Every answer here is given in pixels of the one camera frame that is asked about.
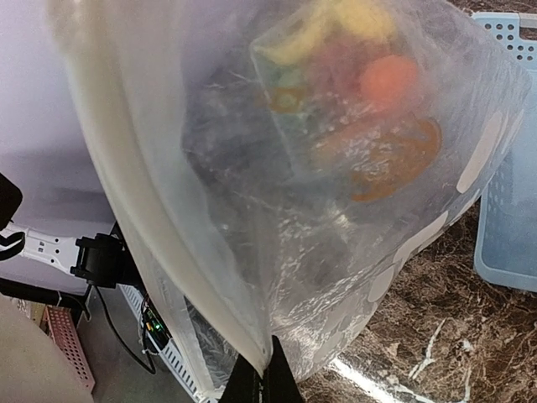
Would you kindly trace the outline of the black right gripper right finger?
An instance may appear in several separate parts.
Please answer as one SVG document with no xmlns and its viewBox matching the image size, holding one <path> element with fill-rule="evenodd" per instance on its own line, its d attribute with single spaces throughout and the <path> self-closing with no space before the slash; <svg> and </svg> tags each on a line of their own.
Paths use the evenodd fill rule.
<svg viewBox="0 0 537 403">
<path fill-rule="evenodd" d="M 302 403 L 302 396 L 279 339 L 272 336 L 272 343 L 272 358 L 263 373 L 261 401 L 266 403 Z"/>
</svg>

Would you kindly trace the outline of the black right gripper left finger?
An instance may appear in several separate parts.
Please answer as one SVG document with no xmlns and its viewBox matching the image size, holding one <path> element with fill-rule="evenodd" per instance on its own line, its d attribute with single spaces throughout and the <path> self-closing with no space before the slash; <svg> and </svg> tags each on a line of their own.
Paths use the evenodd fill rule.
<svg viewBox="0 0 537 403">
<path fill-rule="evenodd" d="M 227 381 L 220 403 L 261 403 L 261 377 L 255 368 L 238 355 L 232 373 Z"/>
</svg>

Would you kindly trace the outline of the clear dotted zip top bag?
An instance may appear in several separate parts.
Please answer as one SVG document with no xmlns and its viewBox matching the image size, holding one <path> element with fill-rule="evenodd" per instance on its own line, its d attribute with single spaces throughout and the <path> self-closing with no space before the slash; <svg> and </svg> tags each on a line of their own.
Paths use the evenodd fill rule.
<svg viewBox="0 0 537 403">
<path fill-rule="evenodd" d="M 365 328 L 517 133 L 529 73 L 446 1 L 49 1 L 81 129 L 196 386 L 272 336 L 303 380 Z M 372 61 L 416 86 L 380 111 Z"/>
</svg>

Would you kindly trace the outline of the orange toy fruit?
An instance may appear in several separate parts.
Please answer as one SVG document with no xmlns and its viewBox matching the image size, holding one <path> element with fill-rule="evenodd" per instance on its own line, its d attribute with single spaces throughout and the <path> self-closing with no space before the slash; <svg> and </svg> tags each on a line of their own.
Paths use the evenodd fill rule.
<svg viewBox="0 0 537 403">
<path fill-rule="evenodd" d="M 359 78 L 360 93 L 377 110 L 397 107 L 416 86 L 417 63 L 403 55 L 388 55 L 369 63 Z"/>
</svg>

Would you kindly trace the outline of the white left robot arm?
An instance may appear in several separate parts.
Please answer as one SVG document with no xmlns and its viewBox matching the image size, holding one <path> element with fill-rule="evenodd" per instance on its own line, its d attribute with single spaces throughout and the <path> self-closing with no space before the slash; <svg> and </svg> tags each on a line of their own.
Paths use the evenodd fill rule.
<svg viewBox="0 0 537 403">
<path fill-rule="evenodd" d="M 95 237 L 61 237 L 22 228 L 13 216 L 23 194 L 7 177 L 1 177 L 1 260 L 22 256 L 47 264 L 67 275 L 83 279 L 94 287 L 113 289 L 117 285 L 143 288 L 133 256 L 115 224 L 109 234 Z"/>
</svg>

